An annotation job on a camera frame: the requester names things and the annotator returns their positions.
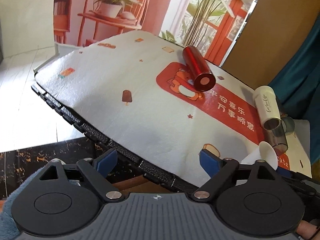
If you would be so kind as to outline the small white paper cup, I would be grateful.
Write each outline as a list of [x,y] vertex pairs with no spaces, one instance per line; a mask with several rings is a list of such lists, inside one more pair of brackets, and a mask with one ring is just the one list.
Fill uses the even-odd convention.
[[273,147],[265,141],[259,143],[258,147],[247,155],[240,164],[252,165],[257,160],[263,160],[268,163],[274,170],[278,168],[278,159]]

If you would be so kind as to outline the clear brown plastic cup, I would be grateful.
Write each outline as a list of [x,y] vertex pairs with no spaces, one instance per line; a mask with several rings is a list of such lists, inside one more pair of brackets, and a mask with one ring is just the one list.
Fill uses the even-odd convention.
[[282,124],[274,129],[265,129],[265,139],[272,146],[277,156],[288,150],[287,139]]

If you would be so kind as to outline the dark grey translucent cup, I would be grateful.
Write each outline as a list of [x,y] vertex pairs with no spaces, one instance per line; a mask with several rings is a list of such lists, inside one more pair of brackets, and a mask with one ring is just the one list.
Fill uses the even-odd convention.
[[288,116],[282,105],[279,106],[279,113],[285,134],[293,133],[295,131],[295,122]]

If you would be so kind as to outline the white tall paper cup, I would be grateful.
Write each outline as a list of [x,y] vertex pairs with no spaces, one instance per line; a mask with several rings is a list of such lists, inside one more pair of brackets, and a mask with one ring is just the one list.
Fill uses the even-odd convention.
[[281,119],[274,90],[269,86],[258,87],[253,93],[253,101],[261,126],[265,130],[277,128]]

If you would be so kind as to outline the red metallic tumbler cup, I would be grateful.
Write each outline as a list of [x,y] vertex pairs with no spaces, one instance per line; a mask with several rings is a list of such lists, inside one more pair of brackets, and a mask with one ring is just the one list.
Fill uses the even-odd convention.
[[216,84],[216,78],[198,49],[187,46],[183,49],[182,55],[185,65],[190,70],[194,88],[199,92],[211,90]]

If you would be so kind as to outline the pink room scene backdrop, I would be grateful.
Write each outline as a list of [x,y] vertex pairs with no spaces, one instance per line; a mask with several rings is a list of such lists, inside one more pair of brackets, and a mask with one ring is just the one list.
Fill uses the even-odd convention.
[[259,0],[54,0],[53,34],[86,47],[133,30],[195,46],[220,66]]

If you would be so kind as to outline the blue fuzzy cloth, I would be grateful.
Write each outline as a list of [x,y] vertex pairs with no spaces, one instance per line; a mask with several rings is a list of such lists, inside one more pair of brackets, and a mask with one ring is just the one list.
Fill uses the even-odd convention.
[[56,167],[52,164],[33,173],[5,201],[1,211],[1,239],[15,239],[21,231],[40,235],[43,224],[42,212],[35,207],[36,201],[48,193],[46,176],[50,173],[57,178]]

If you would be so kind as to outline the black folding table edge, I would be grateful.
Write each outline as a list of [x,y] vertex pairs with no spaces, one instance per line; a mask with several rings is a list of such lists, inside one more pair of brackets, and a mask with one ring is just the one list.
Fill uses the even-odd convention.
[[115,140],[107,137],[102,132],[97,130],[78,113],[62,103],[58,102],[53,96],[46,92],[37,83],[32,83],[31,89],[44,101],[46,104],[56,111],[57,114],[67,121],[70,125],[74,126],[81,134],[93,141],[95,144],[103,149],[114,148],[117,150],[120,159],[129,163],[133,168],[142,172],[143,176],[155,184],[161,185],[167,190],[174,192],[193,193],[197,186],[181,179],[177,175],[167,172],[162,168],[153,165],[149,161],[139,157],[137,154],[129,151],[118,144]]

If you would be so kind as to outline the teal curtain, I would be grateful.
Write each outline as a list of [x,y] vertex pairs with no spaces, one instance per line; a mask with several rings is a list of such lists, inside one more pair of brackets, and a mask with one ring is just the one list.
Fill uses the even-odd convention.
[[314,164],[319,160],[319,18],[269,86],[289,116],[310,123],[310,161]]

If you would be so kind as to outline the white cartoon print tablecloth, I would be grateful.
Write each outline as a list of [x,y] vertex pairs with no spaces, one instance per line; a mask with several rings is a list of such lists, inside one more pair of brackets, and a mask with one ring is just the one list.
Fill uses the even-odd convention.
[[182,48],[130,31],[75,50],[36,82],[88,124],[144,160],[201,186],[201,149],[244,159],[264,138],[253,89],[211,65],[215,86],[197,93]]

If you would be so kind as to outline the brown cardboard panel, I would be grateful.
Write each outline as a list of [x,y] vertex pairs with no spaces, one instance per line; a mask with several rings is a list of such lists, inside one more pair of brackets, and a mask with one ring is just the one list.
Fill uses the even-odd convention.
[[255,89],[269,84],[300,48],[319,0],[259,0],[223,70]]

